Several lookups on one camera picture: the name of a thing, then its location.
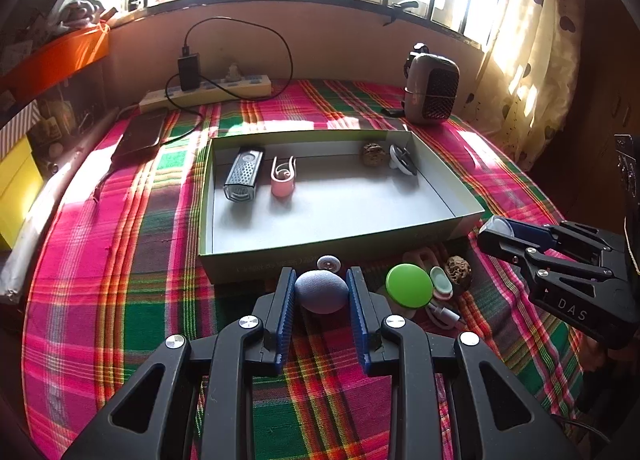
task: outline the curtain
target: curtain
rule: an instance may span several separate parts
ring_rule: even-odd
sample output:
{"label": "curtain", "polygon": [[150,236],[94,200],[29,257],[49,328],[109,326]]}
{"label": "curtain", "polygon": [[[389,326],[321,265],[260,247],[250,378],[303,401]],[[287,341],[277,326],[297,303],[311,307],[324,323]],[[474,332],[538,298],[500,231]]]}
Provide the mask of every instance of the curtain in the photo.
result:
{"label": "curtain", "polygon": [[584,0],[503,0],[463,119],[528,170],[571,105]]}

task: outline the pink plastic holder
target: pink plastic holder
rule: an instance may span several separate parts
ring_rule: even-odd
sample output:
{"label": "pink plastic holder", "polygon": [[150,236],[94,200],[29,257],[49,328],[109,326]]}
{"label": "pink plastic holder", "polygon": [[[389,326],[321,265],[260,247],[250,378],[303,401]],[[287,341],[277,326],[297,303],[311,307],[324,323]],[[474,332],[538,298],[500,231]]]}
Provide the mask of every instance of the pink plastic holder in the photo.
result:
{"label": "pink plastic holder", "polygon": [[284,198],[296,187],[296,160],[290,157],[288,162],[279,166],[277,161],[278,157],[275,157],[271,166],[271,194]]}

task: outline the green lid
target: green lid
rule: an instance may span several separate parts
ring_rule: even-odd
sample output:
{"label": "green lid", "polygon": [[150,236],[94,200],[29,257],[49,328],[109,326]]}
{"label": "green lid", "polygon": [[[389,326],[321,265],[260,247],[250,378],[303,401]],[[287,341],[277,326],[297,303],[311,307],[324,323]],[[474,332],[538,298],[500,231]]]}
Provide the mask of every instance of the green lid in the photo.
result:
{"label": "green lid", "polygon": [[431,301],[433,283],[419,266],[401,263],[386,275],[386,291],[398,305],[420,308]]}

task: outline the bed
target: bed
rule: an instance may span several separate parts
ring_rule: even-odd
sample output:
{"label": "bed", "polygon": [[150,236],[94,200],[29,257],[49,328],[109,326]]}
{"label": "bed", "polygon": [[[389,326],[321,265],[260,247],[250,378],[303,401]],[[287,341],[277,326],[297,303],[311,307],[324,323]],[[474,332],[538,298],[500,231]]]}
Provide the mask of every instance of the bed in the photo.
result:
{"label": "bed", "polygon": [[[152,162],[114,173],[94,202],[91,192],[128,120],[113,126],[67,189],[29,291],[25,410],[48,458],[61,457],[167,335],[216,333],[274,287],[271,281],[211,286],[198,262],[208,138],[262,130],[404,129],[402,120],[379,114],[381,107],[399,107],[401,98],[401,89],[385,85],[299,80],[273,101],[203,106],[202,130],[164,146]],[[192,125],[193,116],[174,112],[166,136]],[[491,214],[538,224],[561,215],[516,165],[459,119],[410,128],[485,209],[466,245],[472,286],[458,301],[468,329],[545,409],[571,415],[581,386],[577,333],[527,300],[517,269],[476,246],[478,228]],[[399,259],[359,265],[372,287]],[[426,318],[419,322],[428,328]],[[451,458],[443,397],[440,415],[445,458]],[[284,375],[254,385],[256,458],[382,460],[389,416],[390,380],[361,373],[347,311],[336,318],[299,312]]]}

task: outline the wooden cabinet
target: wooden cabinet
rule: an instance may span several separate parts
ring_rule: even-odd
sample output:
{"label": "wooden cabinet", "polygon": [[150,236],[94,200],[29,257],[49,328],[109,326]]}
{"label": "wooden cabinet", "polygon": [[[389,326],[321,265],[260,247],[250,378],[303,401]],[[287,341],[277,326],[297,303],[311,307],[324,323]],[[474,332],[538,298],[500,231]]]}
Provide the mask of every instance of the wooden cabinet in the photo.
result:
{"label": "wooden cabinet", "polygon": [[622,232],[616,133],[640,135],[640,31],[620,0],[586,0],[574,101],[530,175],[567,219]]}

